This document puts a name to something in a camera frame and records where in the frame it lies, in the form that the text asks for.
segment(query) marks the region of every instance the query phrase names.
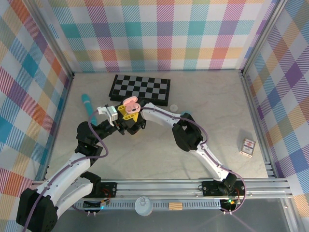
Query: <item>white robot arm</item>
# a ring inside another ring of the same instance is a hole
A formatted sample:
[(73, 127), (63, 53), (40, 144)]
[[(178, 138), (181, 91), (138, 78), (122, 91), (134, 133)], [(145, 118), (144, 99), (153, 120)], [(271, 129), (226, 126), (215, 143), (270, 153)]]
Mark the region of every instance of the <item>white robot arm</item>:
[(144, 129), (146, 121), (155, 122), (163, 127), (171, 128), (178, 147), (194, 154), (211, 172), (213, 179), (220, 183), (219, 189), (228, 194), (236, 182), (236, 176), (223, 168), (219, 160), (206, 145), (206, 139), (191, 115), (178, 115), (154, 106), (145, 100), (129, 98), (119, 106), (98, 108), (99, 114), (106, 114), (108, 120), (98, 126), (89, 127), (83, 122), (77, 129), (78, 146), (70, 160), (49, 180), (36, 190), (26, 189), (20, 197), (16, 221), (25, 226), (30, 210), (35, 211), (29, 221), (28, 229), (34, 231), (51, 231), (57, 219), (75, 202), (89, 194), (96, 194), (100, 188), (101, 178), (86, 172), (96, 161), (87, 157), (99, 157), (102, 147), (96, 143), (115, 131), (135, 134)]

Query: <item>cable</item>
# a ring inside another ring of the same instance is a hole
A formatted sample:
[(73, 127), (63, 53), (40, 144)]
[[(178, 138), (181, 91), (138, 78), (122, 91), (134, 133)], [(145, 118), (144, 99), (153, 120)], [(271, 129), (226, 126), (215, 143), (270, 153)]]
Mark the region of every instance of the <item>cable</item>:
[(237, 195), (238, 195), (237, 200), (239, 200), (239, 195), (240, 195), (239, 190), (238, 190), (238, 188), (235, 188), (235, 190), (236, 190)]
[(82, 209), (79, 209), (79, 208), (76, 208), (74, 205), (71, 206), (73, 209), (79, 211), (79, 212), (82, 212), (84, 214), (88, 214), (86, 211), (82, 210)]
[(211, 159), (211, 161), (212, 161), (215, 165), (217, 165), (217, 167), (220, 167), (222, 170), (225, 170), (225, 171), (227, 171), (227, 172), (229, 172), (229, 173), (231, 173), (231, 174), (234, 174), (234, 175), (237, 176), (238, 178), (240, 178), (241, 181), (243, 182), (243, 185), (244, 185), (244, 196), (243, 196), (243, 199), (242, 199), (240, 205), (239, 205), (238, 207), (236, 207), (236, 208), (235, 208), (234, 210), (232, 210), (232, 211), (228, 211), (228, 210), (223, 209), (223, 208), (222, 208), (222, 210), (223, 210), (223, 211), (226, 211), (226, 212), (229, 212), (229, 213), (233, 213), (233, 212), (239, 210), (240, 207), (242, 207), (243, 203), (244, 203), (245, 200), (246, 200), (246, 191), (247, 191), (246, 183), (245, 183), (244, 179), (243, 179), (239, 174), (237, 174), (237, 173), (233, 172), (232, 170), (229, 170), (229, 169), (223, 167), (222, 165), (220, 165), (220, 164), (207, 152), (207, 150), (204, 149), (204, 146), (203, 146), (203, 145), (204, 145), (204, 144), (207, 142), (207, 140), (208, 140), (208, 134), (207, 134), (207, 132), (205, 131), (205, 129), (202, 128), (202, 127), (201, 127), (199, 124), (197, 124), (195, 121), (192, 121), (192, 120), (190, 120), (190, 119), (183, 118), (183, 117), (171, 116), (171, 115), (169, 115), (168, 113), (165, 113), (165, 112), (163, 112), (163, 111), (161, 111), (161, 110), (158, 110), (158, 109), (156, 109), (156, 108), (152, 108), (152, 107), (141, 107), (141, 109), (142, 109), (142, 110), (152, 110), (152, 111), (156, 111), (156, 112), (159, 112), (159, 113), (161, 113), (161, 114), (163, 114), (163, 115), (165, 115), (165, 116), (168, 116), (168, 117), (170, 117), (170, 118), (173, 118), (173, 119), (184, 120), (184, 121), (190, 122), (190, 123), (192, 123), (193, 125), (197, 126), (197, 127), (205, 134), (205, 136), (206, 136), (205, 141), (203, 141), (200, 145), (201, 145), (201, 147), (202, 147), (202, 150), (203, 150), (203, 151), (205, 152), (205, 154), (208, 156), (208, 158)]
[(201, 187), (202, 185), (199, 185), (198, 187), (197, 187), (197, 189), (198, 190), (200, 190), (200, 191), (203, 191), (203, 189), (200, 189), (199, 187)]
[(46, 186), (46, 187), (43, 189), (43, 191), (40, 193), (40, 195), (38, 196), (37, 200), (34, 202), (32, 208), (31, 208), (31, 210), (30, 210), (30, 212), (29, 212), (29, 215), (28, 215), (28, 218), (27, 218), (27, 220), (26, 220), (26, 223), (25, 223), (25, 225), (24, 225), (23, 232), (26, 232), (27, 227), (28, 227), (28, 225), (29, 225), (29, 223), (30, 223), (31, 217), (32, 217), (32, 215), (33, 215), (34, 209), (35, 209), (35, 207), (37, 206), (37, 204), (39, 203), (39, 200), (42, 198), (42, 196), (45, 194), (45, 192), (49, 189), (49, 187), (52, 185), (52, 183), (53, 183), (64, 171), (66, 171), (68, 168), (70, 168), (72, 165), (76, 164), (76, 163), (79, 162), (79, 161), (82, 161), (82, 160), (85, 160), (85, 159), (100, 159), (100, 158), (104, 158), (104, 157), (107, 157), (107, 156), (108, 156), (109, 151), (108, 151), (108, 149), (107, 149), (107, 146), (105, 145), (105, 143), (101, 140), (101, 138), (98, 136), (98, 134), (95, 132), (95, 130), (94, 130), (94, 129), (92, 128), (92, 126), (91, 126), (91, 119), (92, 119), (92, 117), (93, 117), (96, 113), (98, 113), (97, 110), (94, 111), (94, 112), (92, 113), (92, 115), (89, 117), (89, 119), (88, 119), (88, 126), (89, 126), (91, 132), (94, 134), (94, 136), (99, 140), (99, 142), (100, 142), (100, 143), (102, 144), (102, 146), (104, 147), (104, 149), (105, 149), (105, 151), (106, 151), (105, 155), (103, 155), (103, 156), (88, 156), (88, 157), (82, 157), (82, 158), (79, 158), (79, 159), (74, 160), (70, 165), (67, 165), (67, 166), (65, 166), (63, 169), (61, 169), (61, 170), (51, 179), (51, 181), (47, 184), (47, 186)]
[(104, 192), (105, 196), (107, 196), (106, 198), (111, 201), (111, 193), (108, 189), (104, 188), (101, 190), (101, 192)]

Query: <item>black and white checkerboard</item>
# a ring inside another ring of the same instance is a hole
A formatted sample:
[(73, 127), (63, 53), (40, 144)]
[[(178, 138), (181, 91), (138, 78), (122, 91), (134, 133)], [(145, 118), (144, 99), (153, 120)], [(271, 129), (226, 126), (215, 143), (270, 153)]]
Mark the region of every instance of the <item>black and white checkerboard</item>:
[(155, 105), (167, 106), (170, 80), (161, 78), (116, 75), (109, 94), (111, 101), (136, 96)]

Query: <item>colorful plaid backdrop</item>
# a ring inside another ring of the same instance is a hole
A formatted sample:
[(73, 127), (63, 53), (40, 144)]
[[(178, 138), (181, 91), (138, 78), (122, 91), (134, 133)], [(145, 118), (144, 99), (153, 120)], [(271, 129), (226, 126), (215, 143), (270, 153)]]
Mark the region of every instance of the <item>colorful plaid backdrop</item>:
[(69, 78), (22, 0), (0, 2), (0, 231), (42, 177)]
[(78, 72), (238, 69), (276, 1), (36, 0)]
[(280, 177), (309, 228), (309, 1), (289, 0), (248, 81)]

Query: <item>blue marker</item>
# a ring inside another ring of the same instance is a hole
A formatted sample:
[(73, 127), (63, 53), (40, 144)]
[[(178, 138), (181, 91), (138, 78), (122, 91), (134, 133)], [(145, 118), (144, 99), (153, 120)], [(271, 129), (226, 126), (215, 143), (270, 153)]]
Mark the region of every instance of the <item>blue marker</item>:
[[(84, 94), (82, 95), (82, 102), (83, 102), (83, 104), (84, 104), (84, 106), (85, 106), (85, 108), (86, 108), (86, 111), (87, 111), (87, 113), (88, 113), (88, 116), (90, 116), (90, 115), (93, 113), (93, 109), (92, 109), (91, 100), (90, 100), (88, 94), (85, 94), (85, 93), (84, 93)], [(96, 119), (95, 116), (92, 117), (91, 123), (92, 123), (93, 125), (95, 125), (95, 126), (98, 125), (97, 119)]]

